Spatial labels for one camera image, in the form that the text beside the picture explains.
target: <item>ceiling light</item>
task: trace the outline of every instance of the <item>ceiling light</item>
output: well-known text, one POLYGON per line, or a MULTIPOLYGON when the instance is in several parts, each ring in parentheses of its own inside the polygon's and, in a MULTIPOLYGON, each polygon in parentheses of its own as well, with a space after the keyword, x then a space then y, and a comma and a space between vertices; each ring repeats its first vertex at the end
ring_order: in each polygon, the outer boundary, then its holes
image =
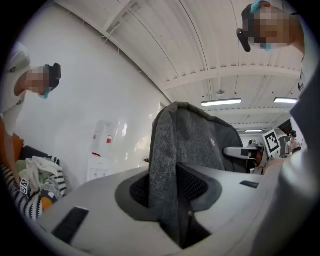
POLYGON ((297 98, 279 98, 276 97, 274 99, 274 103, 290 103, 290 104, 295 104, 298 101, 297 98))
POLYGON ((239 104, 241 103, 240 98, 229 98, 229 99, 218 99, 201 102, 202 107, 218 106, 218 105, 229 105, 229 104, 239 104))
POLYGON ((246 133, 260 133, 262 130, 246 130, 246 133))

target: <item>gray cloth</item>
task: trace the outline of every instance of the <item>gray cloth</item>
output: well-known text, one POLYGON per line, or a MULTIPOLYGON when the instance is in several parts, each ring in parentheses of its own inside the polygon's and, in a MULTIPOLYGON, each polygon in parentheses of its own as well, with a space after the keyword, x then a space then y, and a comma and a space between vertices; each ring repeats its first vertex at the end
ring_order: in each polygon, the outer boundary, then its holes
POLYGON ((245 172, 244 161, 234 164, 223 156, 222 149, 226 147, 243 147, 238 132, 189 103, 175 102, 155 119, 149 164, 149 207, 177 244, 180 234, 176 164, 187 162, 245 172))

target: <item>ceiling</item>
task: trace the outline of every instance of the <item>ceiling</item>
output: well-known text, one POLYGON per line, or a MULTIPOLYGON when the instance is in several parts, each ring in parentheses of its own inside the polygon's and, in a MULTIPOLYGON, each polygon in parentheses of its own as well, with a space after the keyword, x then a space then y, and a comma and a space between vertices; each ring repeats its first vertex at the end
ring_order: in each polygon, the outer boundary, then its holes
MULTIPOLYGON (((56 0, 131 58, 172 101, 189 102, 239 131, 276 128, 298 98, 303 55, 289 46, 245 52, 236 36, 253 0, 56 0), (217 91, 225 93, 219 97, 217 91), (202 107, 202 101, 242 98, 202 107)), ((286 8, 279 0, 271 1, 286 8)))

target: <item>man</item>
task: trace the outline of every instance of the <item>man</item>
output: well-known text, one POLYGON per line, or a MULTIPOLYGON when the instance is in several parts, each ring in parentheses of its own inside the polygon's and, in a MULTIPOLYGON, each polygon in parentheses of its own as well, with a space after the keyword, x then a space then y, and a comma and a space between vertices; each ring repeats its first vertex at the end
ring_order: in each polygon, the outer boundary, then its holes
POLYGON ((301 147, 300 143, 296 139, 297 133, 295 130, 292 130, 290 132, 289 136, 290 136, 290 141, 288 141, 285 144, 285 157, 286 158, 289 158, 292 155, 294 149, 301 147))
POLYGON ((5 154, 17 184, 20 177, 17 172, 13 133, 16 120, 21 112, 27 91, 48 98, 49 92, 59 85, 61 78, 60 65, 30 67, 30 57, 26 47, 17 42, 9 57, 0 85, 0 113, 4 122, 5 154))
POLYGON ((304 57, 302 82, 307 86, 317 67, 320 50, 311 29, 298 14, 288 14, 272 6, 269 0, 256 0, 242 12, 242 30, 238 35, 241 44, 250 51, 248 42, 255 47, 270 51, 279 47, 294 46, 304 57))

